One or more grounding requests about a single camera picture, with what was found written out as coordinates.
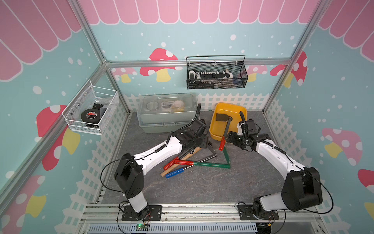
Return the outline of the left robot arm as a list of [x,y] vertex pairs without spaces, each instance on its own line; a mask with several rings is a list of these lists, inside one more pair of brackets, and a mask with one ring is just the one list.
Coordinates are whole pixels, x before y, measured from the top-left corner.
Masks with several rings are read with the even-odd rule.
[[136,155],[124,154],[120,159],[114,160],[104,166],[107,169],[111,164],[117,163],[114,180],[118,189],[103,187],[106,190],[119,192],[124,195],[134,218],[143,220],[150,216],[150,205],[146,201],[144,189],[144,176],[155,166],[172,156],[179,159],[193,154],[196,148],[208,147],[207,125],[203,119],[196,117],[192,122],[169,133],[167,139],[157,146]]

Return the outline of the yellow plastic storage box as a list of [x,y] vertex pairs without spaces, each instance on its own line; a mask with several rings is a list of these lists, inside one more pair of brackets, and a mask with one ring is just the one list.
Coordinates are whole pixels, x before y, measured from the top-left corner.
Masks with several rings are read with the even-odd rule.
[[246,119],[247,110],[244,107],[223,102],[216,104],[209,127],[210,137],[216,141],[221,141],[227,126],[228,133],[230,131],[238,132],[237,125],[242,121],[240,112]]

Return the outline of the chrome tool blue handle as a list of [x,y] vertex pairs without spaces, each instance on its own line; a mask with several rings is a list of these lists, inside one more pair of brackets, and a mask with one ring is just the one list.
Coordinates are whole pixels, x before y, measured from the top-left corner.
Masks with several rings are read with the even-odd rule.
[[[206,158],[204,158],[204,159],[202,159],[202,160],[200,160],[198,162],[199,163],[207,162],[207,161],[209,161],[211,159],[214,159],[216,157],[217,157],[217,155],[213,154],[213,155],[211,155],[209,157],[206,157]],[[183,173],[186,169],[189,169],[189,168],[193,167],[194,164],[195,164],[195,161],[190,161],[190,160],[187,160],[186,162],[182,162],[181,165],[184,165],[185,167],[182,167],[182,168],[176,169],[176,170],[174,170],[172,172],[169,172],[169,173],[167,173],[165,175],[165,177],[166,178],[170,178],[170,177],[179,175],[179,174]]]

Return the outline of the black hoe red handle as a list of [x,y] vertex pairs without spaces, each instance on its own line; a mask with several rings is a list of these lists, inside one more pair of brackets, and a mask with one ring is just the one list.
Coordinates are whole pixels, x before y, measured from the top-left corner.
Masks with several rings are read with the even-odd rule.
[[232,117],[226,114],[216,114],[216,121],[227,122],[224,133],[223,133],[223,137],[221,139],[220,146],[219,146],[219,150],[223,151],[225,144],[226,144],[226,136],[228,134],[228,130],[229,130],[230,123],[232,121]]

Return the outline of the green hoe red handle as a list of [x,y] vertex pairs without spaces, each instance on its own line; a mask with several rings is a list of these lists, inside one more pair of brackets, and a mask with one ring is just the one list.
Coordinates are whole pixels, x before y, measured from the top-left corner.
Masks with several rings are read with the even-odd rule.
[[[226,164],[210,163],[210,162],[203,162],[203,163],[195,162],[194,166],[204,166],[204,167],[214,167],[214,168],[230,169],[230,159],[229,159],[229,154],[227,152],[226,147],[224,147],[223,153],[224,153],[225,159],[227,161]],[[186,162],[186,160],[176,160],[175,164],[181,165],[182,162]]]

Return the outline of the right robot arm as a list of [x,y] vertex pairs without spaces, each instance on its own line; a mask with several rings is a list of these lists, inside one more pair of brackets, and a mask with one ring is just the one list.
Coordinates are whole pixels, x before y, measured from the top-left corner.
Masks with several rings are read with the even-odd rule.
[[311,207],[323,203],[325,186],[320,174],[314,167],[296,162],[284,150],[279,148],[268,134],[261,134],[254,120],[242,120],[237,131],[227,128],[221,143],[230,143],[242,150],[248,147],[268,160],[284,178],[282,190],[278,193],[257,197],[252,204],[252,213],[256,219],[264,219],[269,213],[278,210],[309,211]]

